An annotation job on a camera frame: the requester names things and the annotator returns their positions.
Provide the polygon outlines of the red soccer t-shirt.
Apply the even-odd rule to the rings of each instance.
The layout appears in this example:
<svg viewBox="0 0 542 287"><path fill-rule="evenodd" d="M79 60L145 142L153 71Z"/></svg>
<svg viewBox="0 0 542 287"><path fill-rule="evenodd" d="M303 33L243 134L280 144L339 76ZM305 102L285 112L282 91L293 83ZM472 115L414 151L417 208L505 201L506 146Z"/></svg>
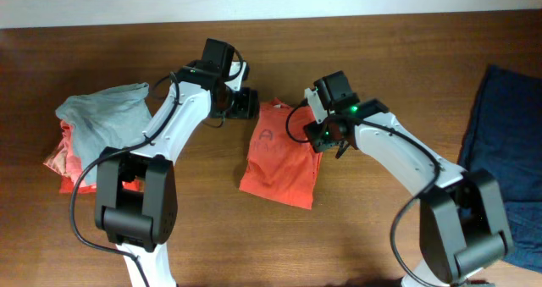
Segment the red soccer t-shirt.
<svg viewBox="0 0 542 287"><path fill-rule="evenodd" d="M240 190L310 210L322 155L304 141L302 127L313 121L308 107L295 110L278 98L263 102Z"/></svg>

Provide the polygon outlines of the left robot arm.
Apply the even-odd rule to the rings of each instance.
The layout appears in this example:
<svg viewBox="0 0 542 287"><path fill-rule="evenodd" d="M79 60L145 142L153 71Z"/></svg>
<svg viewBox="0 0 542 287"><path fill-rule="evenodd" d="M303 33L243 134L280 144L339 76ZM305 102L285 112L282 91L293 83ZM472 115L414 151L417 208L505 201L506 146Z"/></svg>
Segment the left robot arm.
<svg viewBox="0 0 542 287"><path fill-rule="evenodd" d="M176 284L167 247L178 212L175 161L203 120L257 115L257 92L242 85L248 73L232 45L207 39L201 58L170 75L169 94L141 141L99 157L95 225L124 257L134 286Z"/></svg>

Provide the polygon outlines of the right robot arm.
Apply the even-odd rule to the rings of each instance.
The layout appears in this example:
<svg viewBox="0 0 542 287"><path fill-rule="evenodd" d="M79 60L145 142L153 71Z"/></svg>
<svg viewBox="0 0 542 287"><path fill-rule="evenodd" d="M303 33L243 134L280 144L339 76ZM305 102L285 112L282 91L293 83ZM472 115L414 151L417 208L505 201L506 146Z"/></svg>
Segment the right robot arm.
<svg viewBox="0 0 542 287"><path fill-rule="evenodd" d="M380 100L360 100L346 75L335 72L304 91L313 122L303 130L315 152L352 147L372 157L411 194L390 227L390 247L405 276L403 286L483 286L473 275L514 250L497 180L484 169L469 172L438 155L407 131ZM419 206L422 261L409 268L396 232Z"/></svg>

